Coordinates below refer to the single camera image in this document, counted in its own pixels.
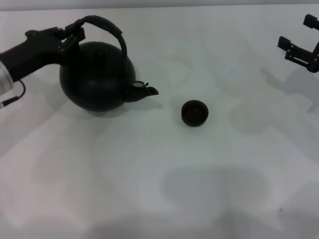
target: kettle spout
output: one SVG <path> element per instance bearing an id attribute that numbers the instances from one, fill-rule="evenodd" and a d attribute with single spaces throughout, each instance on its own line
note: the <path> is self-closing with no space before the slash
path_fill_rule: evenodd
<path id="1" fill-rule="evenodd" d="M 154 87 L 147 87 L 149 84 L 142 81 L 134 81 L 131 86 L 127 87 L 123 97 L 124 102 L 135 102 L 144 99 L 147 96 L 158 95 L 159 92 Z"/>

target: cable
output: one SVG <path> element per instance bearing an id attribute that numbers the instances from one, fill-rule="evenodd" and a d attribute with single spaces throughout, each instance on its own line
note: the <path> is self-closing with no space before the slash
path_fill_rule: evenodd
<path id="1" fill-rule="evenodd" d="M 22 92 L 22 94 L 19 95 L 19 96 L 14 96 L 14 97 L 12 97 L 12 98 L 10 98 L 10 99 L 8 99 L 8 100 L 2 101 L 2 102 L 0 103 L 0 108 L 6 107 L 7 105 L 10 105 L 11 103 L 13 103 L 13 102 L 15 102 L 15 101 L 21 99 L 21 98 L 24 96 L 25 91 L 26 91 L 25 84 L 24 84 L 23 81 L 21 81 L 21 80 L 19 80 L 19 82 L 22 84 L 22 87 L 23 87 L 23 92 Z"/>
<path id="2" fill-rule="evenodd" d="M 21 94 L 20 96 L 18 96 L 18 98 L 19 98 L 19 99 L 21 99 L 21 98 L 22 98 L 22 96 L 24 96 L 24 94 L 25 94 L 26 87 L 25 87 L 25 84 L 23 83 L 23 81 L 22 81 L 22 80 L 19 80 L 19 82 L 22 84 L 22 87 L 23 87 L 23 92 L 22 92 L 22 94 Z"/>

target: kettle handle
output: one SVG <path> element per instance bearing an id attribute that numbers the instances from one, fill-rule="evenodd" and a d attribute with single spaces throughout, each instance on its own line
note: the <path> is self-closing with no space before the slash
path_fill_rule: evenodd
<path id="1" fill-rule="evenodd" d="M 74 32 L 74 31 L 80 30 L 81 26 L 86 22 L 90 23 L 92 25 L 95 25 L 95 26 L 97 26 L 105 31 L 108 31 L 110 34 L 112 34 L 113 36 L 115 36 L 117 38 L 117 40 L 120 43 L 121 50 L 122 50 L 122 72 L 124 72 L 126 69 L 126 63 L 127 63 L 127 57 L 128 57 L 126 43 L 124 41 L 124 38 L 122 37 L 122 31 L 119 30 L 118 27 L 115 26 L 109 20 L 107 20 L 103 17 L 100 17 L 100 16 L 94 16 L 94 15 L 86 16 L 82 19 L 75 21 L 73 24 L 65 27 L 64 34 L 67 35 L 69 32 Z"/>

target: black bowl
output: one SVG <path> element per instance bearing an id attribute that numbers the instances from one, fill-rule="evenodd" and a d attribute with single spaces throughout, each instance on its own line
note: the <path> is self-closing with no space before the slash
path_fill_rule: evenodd
<path id="1" fill-rule="evenodd" d="M 201 101 L 188 101 L 181 108 L 181 118 L 189 126 L 200 126 L 207 120 L 207 117 L 208 108 Z"/>

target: white table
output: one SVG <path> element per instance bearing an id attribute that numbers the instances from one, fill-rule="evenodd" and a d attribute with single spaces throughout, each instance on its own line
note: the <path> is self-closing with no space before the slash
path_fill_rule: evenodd
<path id="1" fill-rule="evenodd" d="M 111 20 L 160 92 L 96 116 L 64 96 L 58 66 L 25 78 L 0 111 L 1 239 L 319 238 L 318 75 L 277 48 L 314 49 L 308 13 L 319 4 L 1 12 L 1 51 L 30 29 Z M 209 107 L 198 128 L 180 118 L 192 99 Z"/>

